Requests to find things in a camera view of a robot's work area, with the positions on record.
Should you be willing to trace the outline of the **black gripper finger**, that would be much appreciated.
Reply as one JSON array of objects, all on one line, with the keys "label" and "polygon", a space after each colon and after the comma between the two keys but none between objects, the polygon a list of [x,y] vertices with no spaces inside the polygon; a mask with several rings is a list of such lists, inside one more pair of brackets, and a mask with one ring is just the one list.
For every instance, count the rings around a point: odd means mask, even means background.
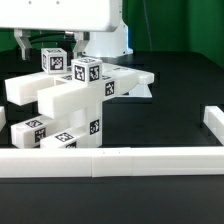
[{"label": "black gripper finger", "polygon": [[89,32],[75,32],[74,39],[76,43],[73,48],[73,57],[78,58],[82,55],[82,52],[85,50],[90,40],[90,33]]},{"label": "black gripper finger", "polygon": [[30,52],[32,45],[29,38],[31,37],[31,32],[27,29],[14,29],[14,37],[21,49],[21,56],[23,60],[28,60],[30,58]]}]

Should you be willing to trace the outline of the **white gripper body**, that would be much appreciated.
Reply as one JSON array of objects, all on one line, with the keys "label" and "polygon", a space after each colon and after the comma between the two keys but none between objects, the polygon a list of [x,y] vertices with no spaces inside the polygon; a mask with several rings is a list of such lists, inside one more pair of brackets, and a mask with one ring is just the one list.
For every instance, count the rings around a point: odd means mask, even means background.
[{"label": "white gripper body", "polygon": [[0,28],[113,32],[121,0],[0,0]]}]

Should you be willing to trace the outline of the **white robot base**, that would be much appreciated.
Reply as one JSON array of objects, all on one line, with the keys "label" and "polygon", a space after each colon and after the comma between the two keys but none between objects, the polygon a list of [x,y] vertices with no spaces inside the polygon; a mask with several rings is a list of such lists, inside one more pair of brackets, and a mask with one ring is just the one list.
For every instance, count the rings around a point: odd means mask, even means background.
[{"label": "white robot base", "polygon": [[89,33],[90,40],[80,57],[118,58],[133,53],[128,43],[128,26],[123,20],[113,32]]}]

